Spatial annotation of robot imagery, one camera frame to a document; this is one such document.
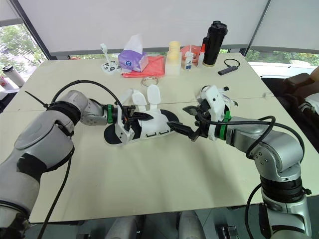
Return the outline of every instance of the black thermos bottle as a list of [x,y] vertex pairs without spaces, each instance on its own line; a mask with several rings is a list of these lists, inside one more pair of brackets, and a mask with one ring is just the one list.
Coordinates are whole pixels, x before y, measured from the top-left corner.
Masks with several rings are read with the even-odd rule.
[[214,66],[221,44],[227,34],[227,25],[220,21],[214,21],[209,27],[207,37],[204,38],[205,55],[203,64],[205,66]]

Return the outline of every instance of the black bottle cap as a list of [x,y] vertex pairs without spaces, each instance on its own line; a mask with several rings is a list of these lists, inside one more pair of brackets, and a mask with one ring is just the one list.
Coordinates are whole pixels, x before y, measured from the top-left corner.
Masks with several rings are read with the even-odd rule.
[[213,33],[219,33],[224,35],[226,35],[228,32],[227,25],[221,23],[220,21],[214,21],[210,26],[209,30]]
[[3,69],[2,69],[2,71],[5,73],[5,72],[9,72],[9,71],[11,71],[11,70],[13,70],[13,66],[5,66],[5,67],[3,67]]

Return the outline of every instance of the red cloth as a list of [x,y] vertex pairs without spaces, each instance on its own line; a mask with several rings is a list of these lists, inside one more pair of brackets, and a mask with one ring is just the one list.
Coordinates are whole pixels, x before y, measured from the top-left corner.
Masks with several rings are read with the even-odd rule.
[[123,73],[123,77],[146,77],[156,76],[161,77],[165,75],[164,57],[163,56],[148,56],[149,64],[142,72],[132,71]]

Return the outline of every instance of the window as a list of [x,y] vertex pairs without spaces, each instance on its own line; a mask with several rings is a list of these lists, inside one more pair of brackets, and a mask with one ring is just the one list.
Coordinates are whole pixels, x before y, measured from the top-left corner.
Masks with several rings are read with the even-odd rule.
[[[228,49],[220,49],[219,53],[227,53]],[[149,56],[166,56],[167,52],[148,52]],[[117,57],[118,54],[108,54],[109,57]],[[71,59],[103,59],[105,58],[104,54],[89,54],[89,55],[72,55]]]
[[24,24],[0,27],[0,69],[12,65],[27,80],[46,60]]
[[284,63],[300,66],[318,66],[319,54],[286,51],[255,51],[249,50],[246,55],[248,62]]

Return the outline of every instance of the tissue box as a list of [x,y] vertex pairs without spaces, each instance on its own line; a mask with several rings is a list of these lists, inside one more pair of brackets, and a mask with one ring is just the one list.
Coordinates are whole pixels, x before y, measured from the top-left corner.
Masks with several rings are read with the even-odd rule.
[[123,50],[119,54],[118,58],[120,66],[131,71],[141,72],[149,63],[146,52],[142,52],[142,54],[140,54],[132,50]]

